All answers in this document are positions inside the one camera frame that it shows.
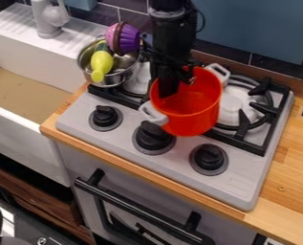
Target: oven door handle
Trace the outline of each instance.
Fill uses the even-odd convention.
[[[75,186],[94,195],[95,198],[108,202],[124,211],[130,212],[135,216],[163,229],[167,233],[183,241],[189,242],[190,244],[215,245],[212,238],[196,232],[196,228],[201,219],[201,216],[198,213],[192,212],[186,224],[182,225],[109,189],[101,187],[98,183],[104,175],[104,171],[98,168],[88,181],[84,181],[79,177],[76,178]]]

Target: metal bowl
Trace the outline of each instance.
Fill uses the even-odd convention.
[[[85,46],[77,57],[77,65],[83,71],[85,78],[97,87],[111,88],[116,87],[129,80],[138,69],[140,53],[131,53],[125,56],[114,55],[114,66],[105,75],[102,82],[93,82],[91,79],[92,69],[90,65],[91,57],[95,52],[98,40]]]

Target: stove knob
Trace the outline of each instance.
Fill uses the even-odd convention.
[[[224,152],[216,145],[202,145],[195,152],[194,161],[204,170],[216,170],[224,164]]]
[[[93,122],[97,126],[111,126],[119,119],[117,111],[110,106],[97,105],[93,115]]]
[[[137,144],[143,149],[160,150],[169,146],[174,140],[174,136],[166,133],[161,127],[151,122],[141,123],[136,135]]]

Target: red cooking pot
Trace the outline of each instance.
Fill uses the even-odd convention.
[[[195,82],[180,82],[178,93],[168,98],[159,97],[159,81],[150,89],[150,101],[139,110],[147,120],[172,135],[197,136],[211,129],[218,120],[219,103],[230,77],[230,71],[219,64],[195,67]]]

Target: faucet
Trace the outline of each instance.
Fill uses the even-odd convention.
[[[53,6],[50,0],[32,0],[32,12],[36,22],[37,34],[41,38],[53,38],[59,35],[61,27],[69,20],[63,0],[57,0],[59,6]]]

